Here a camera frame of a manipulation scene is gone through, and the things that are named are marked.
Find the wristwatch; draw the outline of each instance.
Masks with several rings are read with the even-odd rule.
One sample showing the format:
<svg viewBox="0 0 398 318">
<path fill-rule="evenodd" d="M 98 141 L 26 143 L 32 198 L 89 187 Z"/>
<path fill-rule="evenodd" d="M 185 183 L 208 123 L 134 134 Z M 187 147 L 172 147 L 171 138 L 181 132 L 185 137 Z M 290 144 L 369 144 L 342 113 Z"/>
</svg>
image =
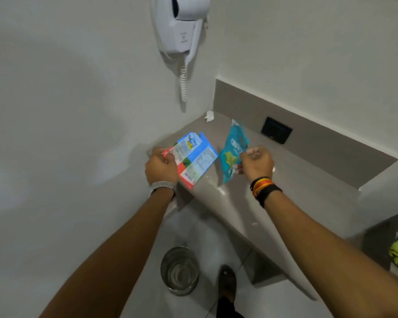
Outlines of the wristwatch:
<svg viewBox="0 0 398 318">
<path fill-rule="evenodd" d="M 168 182 L 168 181 L 154 182 L 150 186 L 150 195 L 152 195 L 152 193 L 155 192 L 160 187 L 168 187 L 169 189 L 172 189 L 174 191 L 174 196 L 171 199 L 171 201 L 172 201 L 175 197 L 175 193 L 177 192 L 177 183 L 172 183 L 172 182 Z"/>
</svg>

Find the white coiled cord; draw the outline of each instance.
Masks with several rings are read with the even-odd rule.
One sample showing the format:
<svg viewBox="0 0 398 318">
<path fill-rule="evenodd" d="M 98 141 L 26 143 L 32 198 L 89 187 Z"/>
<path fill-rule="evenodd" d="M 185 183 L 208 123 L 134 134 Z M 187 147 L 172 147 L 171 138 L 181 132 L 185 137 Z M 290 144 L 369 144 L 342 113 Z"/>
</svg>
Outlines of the white coiled cord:
<svg viewBox="0 0 398 318">
<path fill-rule="evenodd" d="M 183 102 L 187 101 L 187 68 L 186 65 L 180 68 L 180 93 L 181 100 Z"/>
</svg>

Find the black wristband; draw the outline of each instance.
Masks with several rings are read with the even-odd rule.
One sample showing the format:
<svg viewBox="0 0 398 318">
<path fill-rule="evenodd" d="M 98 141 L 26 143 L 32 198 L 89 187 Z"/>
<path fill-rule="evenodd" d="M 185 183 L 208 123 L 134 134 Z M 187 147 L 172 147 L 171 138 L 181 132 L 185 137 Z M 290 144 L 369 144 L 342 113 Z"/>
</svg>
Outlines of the black wristband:
<svg viewBox="0 0 398 318">
<path fill-rule="evenodd" d="M 271 179 L 268 176 L 258 177 L 255 181 L 252 182 L 252 184 L 250 186 L 251 191 L 253 191 L 253 187 L 254 187 L 255 183 L 258 182 L 259 180 L 262 180 L 263 178 L 267 178 L 271 181 Z"/>
<path fill-rule="evenodd" d="M 267 199 L 267 197 L 270 195 L 271 192 L 273 191 L 280 191 L 283 192 L 281 190 L 280 187 L 278 187 L 276 184 L 271 184 L 269 186 L 264 187 L 259 193 L 258 196 L 256 197 L 257 201 L 259 202 L 259 204 L 264 207 L 264 202 Z"/>
</svg>

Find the black outlet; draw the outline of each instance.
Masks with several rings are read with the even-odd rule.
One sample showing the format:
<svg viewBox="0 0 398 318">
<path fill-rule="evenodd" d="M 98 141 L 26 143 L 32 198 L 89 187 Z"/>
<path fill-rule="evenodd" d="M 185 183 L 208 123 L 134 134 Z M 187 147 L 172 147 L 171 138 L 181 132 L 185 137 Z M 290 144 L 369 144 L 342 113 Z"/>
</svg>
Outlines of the black outlet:
<svg viewBox="0 0 398 318">
<path fill-rule="evenodd" d="M 292 128 L 273 118 L 267 117 L 264 126 L 262 126 L 261 133 L 274 139 L 277 143 L 284 144 L 290 133 L 292 133 Z"/>
</svg>

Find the watch band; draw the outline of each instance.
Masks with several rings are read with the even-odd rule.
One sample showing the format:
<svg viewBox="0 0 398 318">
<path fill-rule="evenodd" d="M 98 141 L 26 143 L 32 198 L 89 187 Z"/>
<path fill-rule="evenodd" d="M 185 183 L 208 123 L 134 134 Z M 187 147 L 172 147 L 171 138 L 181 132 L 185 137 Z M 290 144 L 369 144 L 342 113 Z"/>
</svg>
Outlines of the watch band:
<svg viewBox="0 0 398 318">
<path fill-rule="evenodd" d="M 259 204 L 264 207 L 264 202 L 267 199 L 267 197 L 270 195 L 271 192 L 273 191 L 281 191 L 281 188 L 278 187 L 276 184 L 271 184 L 269 186 L 264 187 L 259 193 L 258 196 L 256 197 L 257 201 Z"/>
<path fill-rule="evenodd" d="M 174 196 L 173 196 L 173 199 L 174 199 L 175 194 L 177 192 L 177 183 L 172 183 L 172 182 L 168 182 L 168 181 L 154 182 L 150 186 L 150 195 L 152 195 L 152 193 L 155 192 L 160 187 L 168 187 L 169 189 L 172 189 L 174 191 Z"/>
</svg>

